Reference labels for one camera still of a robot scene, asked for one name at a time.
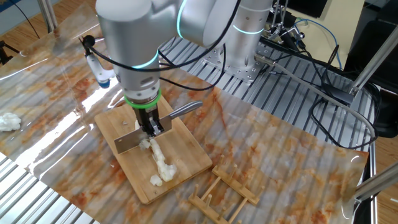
green ring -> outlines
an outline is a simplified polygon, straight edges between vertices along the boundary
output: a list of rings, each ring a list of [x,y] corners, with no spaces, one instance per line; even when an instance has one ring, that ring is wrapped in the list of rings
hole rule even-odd
[[[148,108],[155,106],[157,104],[157,102],[160,100],[161,96],[162,96],[162,91],[159,89],[159,93],[157,94],[156,99],[148,104],[145,104],[145,105],[138,105],[138,104],[132,103],[131,101],[129,101],[127,99],[126,94],[124,95],[124,100],[126,100],[126,103],[128,105],[130,105],[131,107],[133,107],[135,109],[148,109]]]

wooden cutting board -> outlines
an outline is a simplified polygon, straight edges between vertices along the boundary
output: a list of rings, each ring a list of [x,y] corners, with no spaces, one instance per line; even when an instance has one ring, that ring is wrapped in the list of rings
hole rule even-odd
[[[166,116],[173,111],[163,97],[159,100],[157,106],[160,117]],[[212,165],[209,156],[181,119],[175,118],[172,121],[173,128],[155,139],[166,158],[166,164],[176,165],[177,173],[174,175],[173,180],[163,182],[162,186],[153,186],[149,182],[150,177],[155,174],[159,175],[159,173],[157,165],[152,158],[152,150],[142,151],[137,146],[130,151],[118,154],[114,144],[115,139],[134,130],[135,121],[136,115],[129,105],[95,116],[96,124],[143,204],[153,202]]]

blue led ring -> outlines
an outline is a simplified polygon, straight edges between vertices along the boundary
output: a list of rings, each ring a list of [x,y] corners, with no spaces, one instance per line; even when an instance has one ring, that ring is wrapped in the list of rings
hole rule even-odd
[[[261,33],[261,32],[264,30],[264,29],[261,29],[260,31],[257,31],[257,32],[247,32],[247,31],[243,31],[243,30],[237,28],[235,25],[234,25],[234,28],[235,28],[237,31],[242,32],[242,33],[244,33],[244,34],[259,34],[259,33]]]
[[[182,11],[184,10],[185,4],[187,3],[187,0],[183,0],[180,6],[180,10],[178,11],[178,16],[177,16],[177,33],[178,35],[182,37],[181,35],[181,30],[180,30],[180,23],[181,23],[181,16],[182,16]]]
[[[150,65],[152,62],[154,62],[154,61],[157,59],[158,55],[159,55],[159,51],[156,51],[156,54],[155,54],[154,58],[152,58],[149,62],[143,63],[143,64],[141,64],[141,65],[132,66],[132,68],[137,68],[137,69],[138,69],[138,68],[145,68],[146,66],[148,66],[148,65]]]

wooden floor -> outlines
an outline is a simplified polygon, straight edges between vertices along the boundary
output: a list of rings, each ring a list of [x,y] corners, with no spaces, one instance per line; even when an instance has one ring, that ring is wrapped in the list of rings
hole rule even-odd
[[[58,23],[66,19],[75,9],[82,4],[81,0],[61,0],[54,5],[54,12]],[[94,10],[95,0],[86,1]],[[47,34],[47,28],[44,24],[41,14],[30,19],[37,33],[42,37]],[[37,40],[37,37],[29,23],[24,22],[21,25],[0,36],[7,44],[17,50],[23,50],[31,43]],[[15,55],[14,52],[6,49],[8,55]],[[384,170],[387,166],[398,160],[398,138],[386,139],[379,138],[376,141],[376,166],[377,171]],[[377,196],[378,218],[381,224],[398,223],[398,184],[395,184]]]

plastic sheet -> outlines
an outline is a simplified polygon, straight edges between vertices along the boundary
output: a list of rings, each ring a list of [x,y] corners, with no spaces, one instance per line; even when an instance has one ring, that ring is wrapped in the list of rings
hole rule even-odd
[[[101,36],[98,21],[83,5],[58,29],[0,69],[0,114],[12,112],[21,129],[0,133],[0,151],[101,223],[199,223],[204,216],[188,202],[215,180],[206,171],[150,205],[141,205],[97,128],[94,117],[114,108],[122,91],[117,80],[98,86],[77,37]],[[104,52],[103,42],[96,48]],[[207,83],[182,70],[162,74],[190,86]],[[356,184],[368,154],[318,140],[289,123],[218,88],[181,90],[162,83],[173,108],[203,100],[184,116],[214,164],[238,165],[234,178],[253,192],[266,186],[259,204],[246,204],[243,223],[350,223]],[[242,198],[225,184],[211,192],[216,211],[230,217]]]

